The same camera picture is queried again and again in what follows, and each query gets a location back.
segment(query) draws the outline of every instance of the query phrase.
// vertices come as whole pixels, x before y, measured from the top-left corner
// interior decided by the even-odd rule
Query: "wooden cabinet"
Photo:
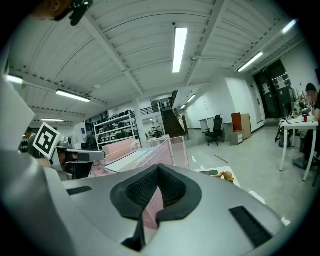
[[[242,131],[243,139],[251,137],[251,120],[250,114],[233,113],[231,114],[233,130]]]

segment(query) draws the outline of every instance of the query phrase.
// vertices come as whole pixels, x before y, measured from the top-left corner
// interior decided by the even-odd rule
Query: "gray floor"
[[[201,130],[190,129],[185,137],[189,168],[230,166],[243,190],[256,192],[281,218],[292,222],[317,191],[317,187],[312,187],[316,171],[311,170],[306,182],[302,181],[304,171],[292,164],[293,158],[301,156],[300,139],[296,137],[296,148],[287,149],[280,172],[283,148],[275,143],[276,135],[276,127],[264,127],[240,145],[221,142],[219,146],[214,143],[208,146]]]

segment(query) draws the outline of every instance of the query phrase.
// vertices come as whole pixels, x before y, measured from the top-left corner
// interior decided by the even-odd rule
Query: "staircase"
[[[186,135],[172,110],[163,111],[162,113],[165,133],[169,134],[170,138]]]

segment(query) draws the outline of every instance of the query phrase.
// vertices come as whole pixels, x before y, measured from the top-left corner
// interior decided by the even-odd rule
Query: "black office chair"
[[[224,142],[223,139],[219,139],[219,137],[222,136],[222,130],[221,130],[222,120],[223,119],[220,114],[216,115],[214,118],[213,132],[210,132],[210,129],[207,129],[208,132],[204,134],[205,136],[212,138],[212,140],[208,141],[208,146],[212,142],[215,142],[217,146],[219,146],[218,142]]]

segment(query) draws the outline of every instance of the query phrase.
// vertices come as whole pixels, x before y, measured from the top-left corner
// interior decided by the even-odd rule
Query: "white ceiling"
[[[236,71],[290,21],[266,0],[94,0],[77,26],[28,17],[12,38],[10,72],[37,118],[76,122],[186,86],[209,83],[219,68]],[[172,73],[175,27],[187,27],[181,70]],[[89,94],[90,103],[55,94]]]

